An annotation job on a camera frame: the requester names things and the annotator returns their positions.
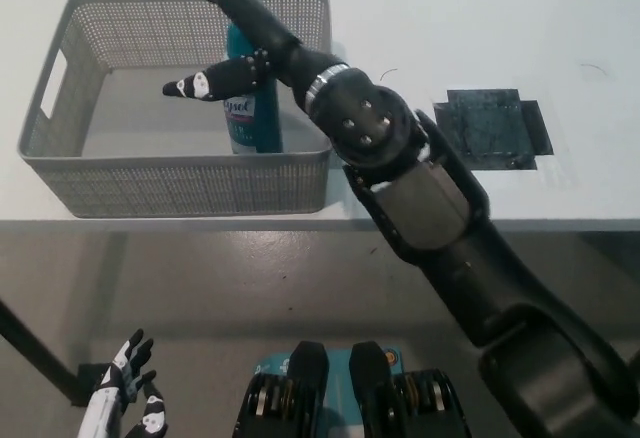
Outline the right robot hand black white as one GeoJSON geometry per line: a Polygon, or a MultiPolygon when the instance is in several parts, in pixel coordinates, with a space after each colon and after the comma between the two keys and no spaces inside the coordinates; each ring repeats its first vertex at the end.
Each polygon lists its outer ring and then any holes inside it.
{"type": "Polygon", "coordinates": [[[260,0],[206,0],[216,5],[251,49],[208,68],[165,84],[168,97],[214,102],[255,92],[271,79],[290,87],[299,106],[316,77],[342,61],[330,53],[305,47],[260,0]]]}

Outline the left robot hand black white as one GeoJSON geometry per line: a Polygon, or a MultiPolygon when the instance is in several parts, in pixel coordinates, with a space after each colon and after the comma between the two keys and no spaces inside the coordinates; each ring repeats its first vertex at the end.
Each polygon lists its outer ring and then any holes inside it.
{"type": "Polygon", "coordinates": [[[154,384],[156,371],[142,368],[152,356],[154,340],[139,328],[121,346],[90,396],[77,432],[80,438],[121,437],[122,419],[142,391],[141,418],[125,437],[165,437],[168,431],[164,397],[154,384]]]}

